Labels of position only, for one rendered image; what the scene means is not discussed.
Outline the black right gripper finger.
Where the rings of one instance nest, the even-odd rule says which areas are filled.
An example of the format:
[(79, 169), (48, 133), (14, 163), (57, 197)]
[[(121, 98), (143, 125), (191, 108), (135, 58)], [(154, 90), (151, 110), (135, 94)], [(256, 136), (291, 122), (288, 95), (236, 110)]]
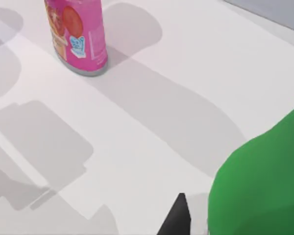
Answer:
[(179, 193), (157, 235), (191, 235), (191, 215), (185, 193)]

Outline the green bottle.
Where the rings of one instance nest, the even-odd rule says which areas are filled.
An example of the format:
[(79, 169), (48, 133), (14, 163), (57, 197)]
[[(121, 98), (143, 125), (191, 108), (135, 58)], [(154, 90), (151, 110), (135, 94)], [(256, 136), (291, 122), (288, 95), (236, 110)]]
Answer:
[(219, 168), (207, 227), (209, 235), (294, 235), (294, 109)]

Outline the pink can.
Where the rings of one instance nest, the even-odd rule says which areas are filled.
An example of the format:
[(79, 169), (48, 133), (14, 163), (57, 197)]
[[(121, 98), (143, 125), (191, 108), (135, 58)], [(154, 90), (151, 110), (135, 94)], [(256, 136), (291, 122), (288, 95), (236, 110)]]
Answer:
[(60, 61), (83, 76), (108, 62), (101, 0), (44, 0), (53, 47)]

